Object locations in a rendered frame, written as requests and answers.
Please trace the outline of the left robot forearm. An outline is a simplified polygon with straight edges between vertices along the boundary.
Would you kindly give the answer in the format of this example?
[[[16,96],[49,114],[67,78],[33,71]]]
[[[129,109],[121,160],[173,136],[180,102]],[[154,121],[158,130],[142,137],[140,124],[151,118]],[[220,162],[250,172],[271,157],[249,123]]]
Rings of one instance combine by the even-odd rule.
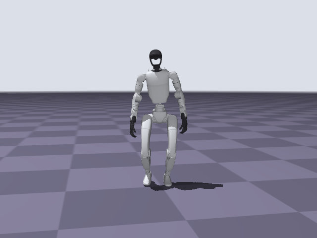
[[[180,114],[184,113],[185,117],[187,117],[186,106],[185,106],[185,97],[182,91],[180,91],[181,99],[178,99]]]

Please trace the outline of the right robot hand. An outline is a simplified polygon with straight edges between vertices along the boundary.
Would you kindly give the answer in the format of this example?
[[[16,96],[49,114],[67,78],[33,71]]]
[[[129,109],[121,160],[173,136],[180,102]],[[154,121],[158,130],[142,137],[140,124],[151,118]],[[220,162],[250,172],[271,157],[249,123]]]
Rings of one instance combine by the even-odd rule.
[[[136,116],[133,116],[132,117],[132,120],[130,120],[130,134],[133,136],[133,137],[136,137],[135,135],[134,135],[134,132],[136,133],[136,130],[135,130],[135,128],[134,128],[134,123],[136,122]],[[133,132],[134,131],[134,132]]]

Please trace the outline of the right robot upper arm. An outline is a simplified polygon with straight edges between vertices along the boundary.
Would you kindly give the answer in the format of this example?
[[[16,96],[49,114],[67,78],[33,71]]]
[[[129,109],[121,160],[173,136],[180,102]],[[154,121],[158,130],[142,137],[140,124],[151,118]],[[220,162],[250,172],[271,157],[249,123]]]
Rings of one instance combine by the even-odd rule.
[[[146,80],[146,74],[147,73],[142,73],[138,76],[136,85],[135,85],[135,94],[136,94],[136,102],[140,102],[142,100],[142,96],[140,95],[142,88],[143,88],[143,83]]]

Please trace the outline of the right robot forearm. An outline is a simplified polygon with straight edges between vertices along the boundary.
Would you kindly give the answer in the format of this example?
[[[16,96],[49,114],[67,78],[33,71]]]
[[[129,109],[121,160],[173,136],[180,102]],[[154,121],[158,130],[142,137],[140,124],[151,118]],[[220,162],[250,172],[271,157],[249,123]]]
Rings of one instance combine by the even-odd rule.
[[[133,116],[136,116],[136,119],[137,119],[139,103],[135,102],[135,99],[136,99],[136,94],[134,94],[133,99],[132,99],[132,109],[131,109],[130,120],[132,120]]]

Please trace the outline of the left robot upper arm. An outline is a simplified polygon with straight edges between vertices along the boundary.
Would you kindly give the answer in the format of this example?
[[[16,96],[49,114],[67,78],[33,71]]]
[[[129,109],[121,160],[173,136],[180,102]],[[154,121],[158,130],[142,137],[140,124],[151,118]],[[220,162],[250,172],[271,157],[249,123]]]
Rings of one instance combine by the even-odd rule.
[[[174,96],[176,99],[179,99],[179,98],[181,98],[180,91],[182,91],[182,89],[181,89],[181,84],[180,84],[178,75],[175,71],[167,71],[167,72],[169,74],[169,78],[173,80],[172,83],[173,83],[173,86],[176,90],[176,92],[174,93]]]

